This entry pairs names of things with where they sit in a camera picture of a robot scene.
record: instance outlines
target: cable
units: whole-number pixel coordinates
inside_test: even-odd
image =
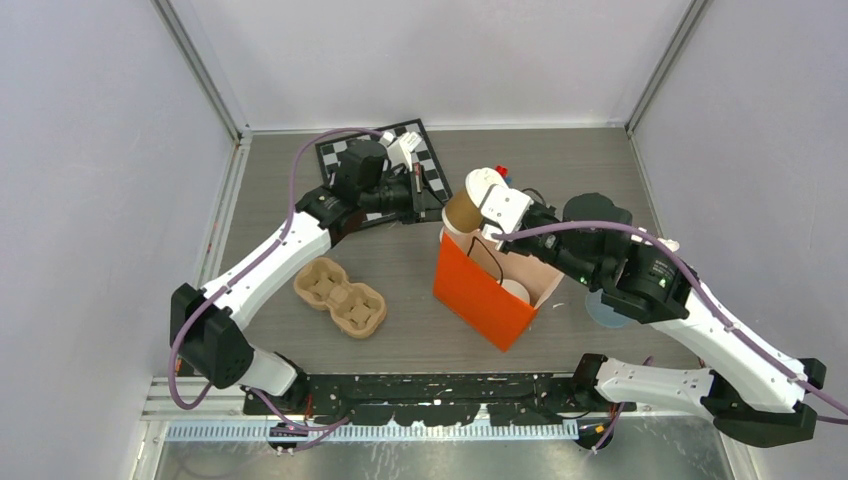
[[[466,253],[465,253],[465,256],[466,256],[466,257],[470,257],[470,256],[471,256],[471,250],[474,250],[474,242],[475,242],[475,241],[476,241],[477,243],[479,243],[479,244],[480,244],[480,246],[482,246],[482,247],[483,247],[483,250],[485,250],[485,251],[486,251],[486,253],[488,253],[488,254],[489,254],[489,256],[490,256],[490,257],[492,257],[492,260],[494,260],[494,261],[495,261],[495,265],[497,265],[497,266],[498,266],[498,270],[501,272],[501,279],[500,279],[500,280],[498,280],[498,285],[503,285],[503,267],[501,267],[501,264],[500,264],[500,262],[498,262],[498,259],[497,259],[497,258],[495,258],[495,254],[494,254],[494,253],[492,253],[491,251],[489,251],[489,249],[488,249],[488,248],[486,248],[486,245],[485,245],[485,244],[483,244],[483,241],[482,241],[482,240],[480,240],[480,239],[479,239],[479,238],[477,238],[476,236],[472,236],[472,237],[471,237],[471,246],[470,246],[470,247],[468,247],[468,252],[466,252]]]
[[[642,362],[642,365],[650,365],[652,363],[654,363],[653,355],[646,358],[645,361]],[[601,435],[601,439],[598,440],[597,443],[595,443],[595,445],[592,446],[592,449],[589,451],[587,458],[591,455],[597,455],[598,454],[598,448],[600,448],[600,446],[603,445],[604,442],[607,440],[607,437],[609,437],[610,434],[612,434],[612,429],[615,428],[615,424],[617,424],[618,419],[621,418],[621,412],[624,411],[624,405],[625,404],[627,404],[627,402],[621,402],[621,403],[616,405],[615,416],[612,417],[612,421],[610,422],[610,426],[607,427],[606,430],[604,430],[604,434]]]
[[[542,205],[544,205],[546,207],[548,206],[548,202],[545,201],[545,197],[543,197],[542,194],[539,193],[539,191],[536,190],[535,188],[533,188],[533,187],[522,188],[521,191],[524,192],[524,193],[530,192],[533,195],[536,195],[537,197],[539,197],[539,200],[542,201]]]
[[[338,422],[332,423],[330,425],[321,425],[321,426],[318,426],[318,427],[310,427],[308,425],[301,425],[301,424],[293,421],[292,419],[286,417],[285,415],[283,415],[283,412],[281,412],[280,409],[278,409],[277,406],[274,405],[274,403],[271,401],[271,399],[268,398],[268,396],[265,394],[265,392],[263,392],[262,390],[256,389],[256,388],[251,388],[250,391],[254,395],[256,395],[257,397],[259,397],[260,400],[262,400],[262,403],[264,403],[265,406],[268,407],[268,410],[271,410],[271,412],[273,412],[274,415],[280,417],[280,420],[282,420],[286,424],[294,427],[295,430],[298,430],[300,432],[323,432],[327,429],[331,429],[331,428],[334,428],[334,427],[340,427],[340,426],[344,425],[345,423],[347,423],[347,418],[343,418],[343,419],[339,420]]]
[[[336,422],[336,423],[333,424],[333,425],[335,425],[334,427],[326,430],[324,433],[322,433],[320,436],[318,436],[318,438],[316,438],[315,440],[310,440],[310,441],[304,443],[303,445],[297,446],[297,447],[291,449],[290,452],[291,453],[302,452],[304,450],[309,450],[310,448],[317,446],[319,443],[321,443],[322,440],[329,437],[333,432],[338,430],[339,427],[341,427],[342,425],[344,425],[347,422],[348,422],[347,417],[341,419],[339,422]]]
[[[289,175],[289,205],[288,205],[288,211],[286,213],[286,223],[285,223],[285,226],[283,227],[283,231],[280,233],[279,237],[277,238],[277,241],[272,243],[271,246],[269,246],[264,252],[262,252],[262,254],[260,254],[247,267],[245,267],[244,270],[235,274],[227,282],[227,284],[225,286],[221,287],[216,292],[214,292],[209,298],[207,298],[200,305],[200,307],[197,308],[197,310],[192,312],[192,314],[188,317],[188,320],[186,320],[186,322],[183,324],[182,328],[180,328],[180,330],[177,332],[177,335],[174,338],[174,343],[171,346],[171,354],[168,358],[168,391],[171,393],[171,398],[174,400],[174,403],[178,407],[182,408],[183,410],[191,410],[191,409],[197,407],[198,405],[200,405],[200,402],[203,401],[203,399],[206,397],[206,394],[209,393],[209,389],[212,387],[212,382],[209,382],[205,387],[203,387],[203,390],[200,392],[200,395],[198,395],[197,398],[191,403],[187,403],[185,400],[183,400],[182,397],[180,396],[180,393],[177,391],[177,378],[176,378],[177,377],[177,375],[176,375],[177,356],[179,355],[179,350],[180,350],[180,347],[183,344],[183,341],[185,341],[186,334],[188,334],[188,331],[191,329],[191,327],[194,325],[194,323],[197,321],[197,319],[200,318],[201,315],[203,315],[203,313],[209,308],[210,305],[215,303],[215,301],[217,301],[219,298],[221,298],[222,295],[224,295],[230,289],[232,289],[233,286],[236,283],[238,283],[242,278],[244,278],[254,268],[256,268],[257,265],[259,265],[266,258],[268,258],[268,256],[271,255],[271,253],[273,253],[274,250],[276,250],[277,247],[283,243],[286,236],[289,234],[289,230],[291,230],[292,219],[294,218],[295,173],[297,172],[297,165],[298,165],[298,163],[300,163],[300,159],[303,157],[303,154],[304,154],[304,152],[306,152],[306,149],[309,148],[310,146],[312,146],[313,144],[315,144],[316,142],[323,140],[327,137],[330,137],[330,136],[333,136],[333,135],[338,135],[340,133],[351,133],[351,132],[353,132],[353,133],[364,133],[364,134],[368,134],[368,135],[375,135],[375,136],[378,136],[378,137],[383,135],[382,132],[379,132],[377,130],[369,130],[367,128],[336,128],[336,129],[324,132],[321,135],[318,135],[317,137],[315,137],[315,138],[309,140],[308,142],[304,143],[300,147],[300,149],[297,151],[297,153],[295,154],[294,161],[292,162],[292,170],[291,170],[291,174]]]
[[[774,358],[766,352],[762,347],[760,347],[755,341],[753,341],[748,335],[745,334],[741,329],[737,328],[733,322],[730,321],[729,318],[721,311],[721,309],[716,305],[716,303],[707,295],[707,292],[704,291],[704,288],[701,286],[701,282],[695,278],[695,275],[692,273],[692,270],[689,269],[689,266],[686,265],[683,260],[680,259],[674,252],[672,252],[665,244],[660,242],[660,240],[653,235],[638,230],[637,228],[625,225],[623,223],[615,223],[615,222],[605,222],[605,221],[579,221],[579,222],[561,222],[554,223],[551,225],[545,225],[542,227],[530,228],[527,230],[522,230],[515,233],[509,234],[493,234],[492,237],[498,240],[518,240],[520,238],[532,237],[535,235],[541,235],[544,233],[553,233],[560,232],[564,230],[579,230],[579,229],[587,229],[587,228],[595,228],[602,230],[615,230],[618,232],[624,232],[630,235],[637,235],[645,241],[650,242],[654,247],[656,247],[659,251],[661,251],[669,260],[680,269],[680,273],[686,278],[690,285],[692,285],[692,289],[695,290],[695,293],[698,294],[698,297],[701,298],[704,305],[713,314],[713,316],[718,319],[718,321],[726,327],[728,331],[733,332],[734,335],[741,341],[745,346],[753,350],[757,355],[759,355],[763,360],[765,360],[769,365],[777,369],[780,373],[786,376],[787,381],[797,383],[804,390],[812,393],[813,395],[822,399],[825,403],[829,404],[831,407],[839,410],[845,415],[848,415],[848,406],[840,403],[835,398],[831,397],[827,393],[821,391],[816,388],[806,380],[802,380],[798,378],[798,375],[795,374],[792,370],[789,369],[786,365],[783,364],[780,360]]]
[[[563,420],[578,420],[578,419],[585,417],[586,415],[589,415],[590,413],[592,413],[591,410],[589,410],[587,412],[583,412],[580,415],[577,415],[576,417],[566,417],[565,415],[562,415],[562,414],[559,414],[559,416],[562,417]]]

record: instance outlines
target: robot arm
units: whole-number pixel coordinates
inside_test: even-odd
[[[792,358],[768,344],[703,283],[708,298],[700,298],[674,264],[640,236],[582,229],[512,241],[500,238],[562,221],[630,225],[630,212],[602,195],[586,194],[571,199],[560,220],[552,207],[502,185],[491,186],[479,208],[483,236],[498,242],[499,249],[533,255],[590,291],[602,290],[602,303],[616,313],[669,335],[710,366],[678,371],[587,354],[575,382],[611,402],[644,402],[711,418],[721,431],[750,445],[774,446],[812,437],[816,414],[802,403],[804,388],[745,345],[733,330],[742,331],[797,378],[818,388],[824,381],[824,365],[815,359]],[[713,316],[705,301],[713,302],[733,327]]]
[[[291,228],[285,224],[238,265],[201,289],[188,284],[171,298],[171,342],[187,319],[214,292],[225,291],[189,329],[179,353],[217,388],[233,384],[279,397],[305,383],[305,374],[279,354],[247,341],[243,331],[259,308],[313,259],[355,231],[366,213],[399,213],[403,223],[437,221],[442,203],[417,162],[411,160],[421,137],[414,132],[385,145],[358,142],[339,155],[334,178],[303,196]],[[404,165],[404,169],[394,167]]]

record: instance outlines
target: metal frame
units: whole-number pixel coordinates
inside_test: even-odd
[[[230,134],[233,140],[238,140],[241,137],[242,129],[239,128],[239,124],[236,123],[232,113],[227,108],[223,98],[221,98],[221,94],[218,88],[216,88],[215,82],[209,74],[209,70],[204,65],[203,60],[201,60],[200,54],[197,52],[197,48],[195,48],[191,38],[189,38],[185,26],[180,20],[180,16],[177,15],[177,11],[174,9],[174,5],[170,0],[151,0],[151,3],[156,8],[156,11],[159,12],[162,23],[168,28],[168,32],[177,43],[177,48],[183,54],[189,69],[200,85],[200,89],[206,94],[206,98],[212,104],[212,108],[218,114],[218,118],[221,119],[221,123],[226,128],[227,133]]]
[[[668,48],[666,48],[665,53],[660,59],[660,63],[657,64],[657,68],[654,69],[654,73],[651,75],[648,85],[642,92],[642,96],[639,97],[639,101],[636,103],[636,108],[633,110],[630,120],[628,120],[624,126],[627,131],[627,136],[631,138],[633,137],[633,132],[636,130],[636,127],[645,115],[645,111],[650,106],[651,101],[654,99],[654,96],[662,85],[663,80],[665,80],[669,70],[679,57],[683,47],[686,46],[686,42],[689,40],[692,32],[695,30],[695,27],[697,27],[698,22],[703,17],[707,6],[711,3],[712,0],[692,0],[689,3],[689,7],[686,9],[683,19],[677,26],[677,30],[675,30],[674,35],[671,37],[671,43],[669,43]]]

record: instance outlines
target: metal floor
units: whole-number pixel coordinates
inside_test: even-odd
[[[719,434],[695,417],[622,418],[597,456],[571,441],[327,443],[277,457],[266,443],[166,442],[157,479],[732,479]]]
[[[656,231],[623,129],[428,132],[454,191],[467,172],[509,168],[513,186],[534,187],[561,210],[572,196],[601,192],[629,209],[637,226]],[[311,135],[254,136],[223,255],[225,271],[285,218],[292,157]],[[298,196],[319,185],[314,150],[301,162]],[[308,372],[571,371],[585,352],[630,363],[654,355],[657,366],[697,365],[687,349],[649,327],[606,329],[584,310],[585,290],[567,278],[531,329],[504,354],[432,296],[441,224],[381,225],[346,238],[328,255],[386,299],[389,314],[366,340],[339,331],[290,286],[262,307],[248,338]]]

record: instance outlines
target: cardboard cup holder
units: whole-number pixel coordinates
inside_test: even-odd
[[[369,337],[386,318],[386,300],[364,283],[350,283],[338,263],[319,257],[294,279],[294,290],[316,310],[329,310],[333,322],[353,338]]]

